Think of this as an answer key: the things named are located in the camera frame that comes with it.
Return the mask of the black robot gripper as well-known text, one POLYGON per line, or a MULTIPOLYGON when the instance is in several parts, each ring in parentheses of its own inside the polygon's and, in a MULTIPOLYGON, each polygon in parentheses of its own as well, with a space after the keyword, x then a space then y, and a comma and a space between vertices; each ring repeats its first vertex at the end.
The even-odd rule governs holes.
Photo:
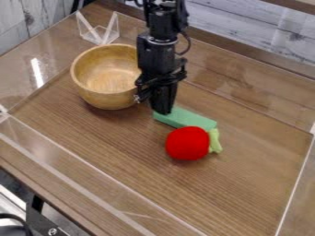
POLYGON ((171 113, 178 85, 188 77, 188 59, 177 52, 178 38, 159 40, 147 32, 137 37, 141 75, 135 81, 138 102, 149 101, 161 114, 171 113))

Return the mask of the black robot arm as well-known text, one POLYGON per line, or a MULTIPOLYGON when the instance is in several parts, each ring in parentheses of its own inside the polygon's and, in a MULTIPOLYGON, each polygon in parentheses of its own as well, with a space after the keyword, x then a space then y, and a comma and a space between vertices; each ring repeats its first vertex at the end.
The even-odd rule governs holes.
POLYGON ((185 0, 143 0, 149 30, 137 37, 138 67, 141 76, 135 81, 135 100, 150 101, 151 108, 161 114, 173 111, 178 85, 188 78, 188 59, 184 55, 192 45, 178 53, 179 35, 192 42, 186 33, 189 12, 185 0))

